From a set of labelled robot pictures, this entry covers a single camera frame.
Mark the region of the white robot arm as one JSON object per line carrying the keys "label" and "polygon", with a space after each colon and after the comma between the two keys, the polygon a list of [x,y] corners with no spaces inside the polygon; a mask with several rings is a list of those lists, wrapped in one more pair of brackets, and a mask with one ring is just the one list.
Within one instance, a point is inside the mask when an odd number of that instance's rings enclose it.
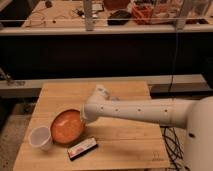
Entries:
{"label": "white robot arm", "polygon": [[213,96],[113,101],[109,91],[97,85],[82,106],[80,117],[84,123],[110,117],[185,129],[184,170],[213,171]]}

